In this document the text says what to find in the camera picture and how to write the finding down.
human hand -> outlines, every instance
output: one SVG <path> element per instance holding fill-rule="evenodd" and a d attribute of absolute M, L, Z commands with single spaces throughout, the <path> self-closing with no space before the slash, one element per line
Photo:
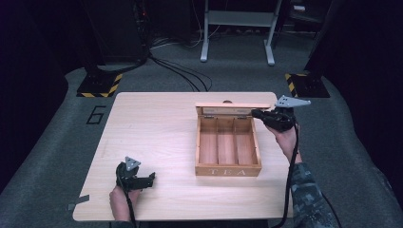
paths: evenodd
<path fill-rule="evenodd" d="M 288 162 L 291 162 L 291 158 L 293 157 L 294 148 L 296 147 L 297 142 L 297 134 L 294 127 L 289 130 L 279 132 L 276 129 L 267 126 L 267 129 L 272 132 L 276 137 L 276 142 L 282 150 L 282 153 L 287 158 Z M 296 156 L 296 163 L 302 162 L 302 158 L 299 153 Z"/>
<path fill-rule="evenodd" d="M 139 189 L 128 192 L 133 207 L 141 191 L 142 190 Z M 115 186 L 112 192 L 109 193 L 109 203 L 115 220 L 130 221 L 130 211 L 128 209 L 125 193 L 121 187 Z"/>

black cable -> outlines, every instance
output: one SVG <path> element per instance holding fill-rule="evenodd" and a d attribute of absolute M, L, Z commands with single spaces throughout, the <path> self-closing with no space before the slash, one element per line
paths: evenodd
<path fill-rule="evenodd" d="M 279 224 L 275 225 L 273 228 L 280 228 L 282 225 L 284 225 L 285 220 L 287 220 L 288 203 L 289 203 L 289 199 L 290 199 L 291 178 L 293 176 L 294 166 L 296 164 L 296 157 L 297 157 L 297 153 L 298 153 L 298 144 L 299 144 L 299 129 L 297 127 L 297 122 L 293 121 L 293 126 L 294 126 L 294 129 L 296 130 L 297 140 L 296 140 L 296 146 L 294 147 L 294 150 L 293 150 L 293 156 L 291 157 L 291 160 L 290 160 L 290 167 L 288 168 L 287 182 L 285 184 L 284 211 L 282 214 L 281 222 Z"/>
<path fill-rule="evenodd" d="M 164 68 L 167 68 L 167 69 L 169 69 L 169 70 L 171 70 L 171 71 L 173 71 L 173 72 L 179 74 L 181 77 L 183 77 L 183 78 L 187 81 L 187 83 L 190 85 L 190 87 L 192 88 L 193 91 L 195 91 L 195 88 L 196 88 L 196 89 L 200 92 L 200 90 L 198 89 L 198 87 L 197 87 L 195 84 L 193 84 L 192 81 L 190 81 L 186 76 L 184 76 L 184 75 L 181 74 L 180 72 L 178 72 L 178 71 L 176 71 L 175 69 L 171 68 L 170 65 L 167 65 L 166 63 L 161 62 L 159 59 L 156 59 L 156 58 L 154 58 L 154 57 L 152 57 L 152 56 L 150 56 L 149 58 L 150 58 L 152 61 L 154 61 L 154 63 L 156 63 L 157 65 L 159 65 L 159 66 L 161 66 L 161 67 L 164 67 Z"/>
<path fill-rule="evenodd" d="M 297 157 L 297 153 L 298 153 L 298 144 L 299 144 L 299 129 L 297 127 L 296 122 L 293 122 L 293 125 L 294 125 L 294 129 L 296 130 L 297 140 L 296 140 L 296 146 L 294 147 L 294 150 L 293 150 L 293 156 L 292 156 L 292 158 L 290 160 L 290 167 L 288 169 L 287 182 L 285 184 L 284 211 L 283 211 L 283 216 L 282 216 L 281 222 L 279 224 L 275 225 L 273 228 L 280 228 L 281 226 L 284 225 L 285 220 L 287 220 L 288 202 L 289 202 L 289 199 L 290 199 L 291 179 L 292 179 L 293 172 L 294 172 L 294 166 L 296 164 L 296 157 Z M 340 220 L 339 220 L 339 218 L 337 216 L 336 210 L 333 207 L 332 203 L 329 202 L 329 200 L 326 198 L 326 196 L 323 194 L 323 192 L 321 192 L 321 195 L 326 200 L 326 202 L 328 203 L 330 209 L 332 210 L 333 214 L 335 215 L 338 227 L 342 228 L 341 222 L 340 222 Z"/>
<path fill-rule="evenodd" d="M 187 68 L 187 67 L 185 67 L 185 66 L 182 66 L 182 65 L 180 65 L 180 64 L 177 64 L 177 63 L 174 63 L 174 62 L 170 62 L 170 61 L 168 61 L 168 60 L 164 60 L 164 59 L 159 59 L 159 60 L 160 60 L 160 61 L 163 61 L 163 62 L 166 62 L 166 63 L 169 63 L 169 64 L 172 64 L 172 65 L 176 65 L 176 66 L 182 67 L 182 68 L 184 68 L 184 69 L 187 69 L 187 70 L 193 71 L 193 72 L 195 72 L 195 73 L 198 73 L 198 74 L 200 74 L 200 75 L 203 76 L 203 77 L 206 77 L 206 78 L 210 81 L 210 87 L 208 87 L 208 88 L 207 88 L 207 85 L 204 83 L 204 81 L 203 81 L 199 76 L 197 76 L 196 74 L 191 73 L 191 72 L 189 72 L 189 71 L 186 71 L 186 70 L 184 70 L 184 69 L 182 69 L 182 68 L 178 68 L 178 67 L 172 66 L 172 67 L 176 68 L 177 70 L 180 70 L 180 71 L 182 71 L 182 72 L 184 72 L 184 73 L 190 74 L 190 75 L 194 76 L 195 78 L 197 78 L 197 79 L 202 83 L 202 85 L 203 85 L 203 87 L 204 87 L 204 89 L 205 89 L 206 92 L 208 92 L 208 91 L 210 90 L 210 88 L 212 87 L 212 85 L 213 85 L 213 81 L 211 80 L 211 78 L 208 77 L 208 76 L 205 75 L 205 74 L 202 74 L 202 73 L 200 73 L 200 72 L 198 72 L 198 71 L 196 71 L 196 70 L 194 70 L 194 69 L 191 69 L 191 68 Z"/>
<path fill-rule="evenodd" d="M 332 212 L 333 212 L 333 215 L 335 215 L 335 218 L 336 218 L 338 227 L 339 227 L 339 228 L 342 228 L 340 219 L 338 218 L 337 213 L 336 213 L 336 210 L 335 210 L 335 208 L 333 208 L 332 203 L 329 202 L 329 200 L 328 200 L 327 197 L 323 194 L 323 192 L 322 192 L 322 197 L 323 197 L 323 198 L 326 200 L 326 202 L 328 203 L 330 209 L 331 209 Z"/>
<path fill-rule="evenodd" d="M 119 180 L 119 184 L 122 186 L 122 190 L 123 190 L 123 192 L 125 194 L 125 198 L 126 198 L 127 205 L 128 205 L 128 210 L 130 211 L 131 222 L 133 223 L 134 228 L 137 228 L 136 218 L 134 216 L 133 204 L 131 202 L 131 199 L 130 199 L 130 197 L 128 195 L 127 190 L 125 189 L 125 186 L 122 184 L 122 180 L 119 177 L 118 169 L 116 169 L 116 178 Z"/>
<path fill-rule="evenodd" d="M 204 89 L 205 89 L 206 92 L 209 91 L 210 88 L 212 87 L 212 84 L 213 84 L 213 83 L 212 83 L 211 78 L 208 77 L 208 76 L 206 76 L 206 75 L 204 75 L 204 74 L 202 74 L 202 73 L 199 73 L 199 72 L 196 71 L 196 70 L 193 70 L 193 69 L 190 69 L 190 68 L 181 66 L 181 65 L 179 65 L 179 64 L 176 64 L 176 63 L 173 63 L 173 62 L 170 62 L 170 61 L 167 61 L 167 60 L 155 58 L 155 57 L 153 57 L 151 54 L 150 54 L 149 58 L 150 58 L 152 61 L 154 61 L 157 65 L 159 65 L 159 66 L 161 66 L 161 67 L 165 67 L 165 68 L 167 68 L 167 69 L 169 69 L 169 70 L 171 70 L 171 71 L 173 71 L 173 72 L 179 74 L 181 77 L 183 77 L 183 78 L 189 83 L 189 85 L 191 86 L 191 88 L 192 88 L 193 91 L 195 91 L 195 88 L 196 88 L 199 92 L 200 92 L 201 90 L 200 90 L 190 79 L 188 79 L 185 75 L 183 75 L 181 72 L 183 72 L 183 73 L 185 73 L 185 74 L 189 74 L 189 75 L 195 77 L 197 80 L 199 80 L 199 81 L 201 82 L 201 84 L 203 85 L 203 87 L 204 87 Z M 192 73 L 192 72 L 190 72 L 190 71 L 193 71 L 193 72 L 195 72 L 195 73 L 198 73 L 198 74 L 202 75 L 203 77 L 206 77 L 206 78 L 210 81 L 210 87 L 207 87 L 207 85 L 205 84 L 205 82 L 204 82 L 198 75 L 196 75 L 195 73 Z"/>

camouflage sleeve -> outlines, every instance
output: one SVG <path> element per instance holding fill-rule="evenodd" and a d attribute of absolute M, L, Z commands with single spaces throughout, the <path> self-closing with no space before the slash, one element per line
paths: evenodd
<path fill-rule="evenodd" d="M 294 205 L 294 227 L 328 228 L 334 226 L 334 215 L 306 163 L 294 166 L 291 180 Z"/>

white metal frame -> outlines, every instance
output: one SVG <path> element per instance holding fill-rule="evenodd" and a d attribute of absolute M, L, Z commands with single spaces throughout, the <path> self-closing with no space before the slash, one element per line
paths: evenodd
<path fill-rule="evenodd" d="M 281 6 L 278 0 L 274 12 L 247 12 L 247 11 L 218 11 L 208 9 L 208 0 L 205 0 L 204 6 L 204 41 L 201 49 L 201 61 L 207 62 L 208 53 L 208 26 L 209 25 L 226 25 L 226 26 L 250 26 L 250 27 L 267 27 L 270 28 L 267 39 L 264 40 L 264 48 L 266 50 L 267 63 L 269 66 L 275 64 L 271 43 L 278 20 L 278 12 Z"/>

controller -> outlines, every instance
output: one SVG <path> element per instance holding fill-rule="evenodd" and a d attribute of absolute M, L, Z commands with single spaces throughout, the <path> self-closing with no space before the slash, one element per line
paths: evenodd
<path fill-rule="evenodd" d="M 155 172 L 148 178 L 138 178 L 139 161 L 125 157 L 125 162 L 121 162 L 116 168 L 116 184 L 122 187 L 126 192 L 136 189 L 152 187 L 155 179 Z"/>
<path fill-rule="evenodd" d="M 283 95 L 275 103 L 275 109 L 271 111 L 252 109 L 252 116 L 262 120 L 265 125 L 279 132 L 283 132 L 291 129 L 297 122 L 296 116 L 294 115 L 294 107 L 310 104 L 310 101 L 289 98 Z"/>

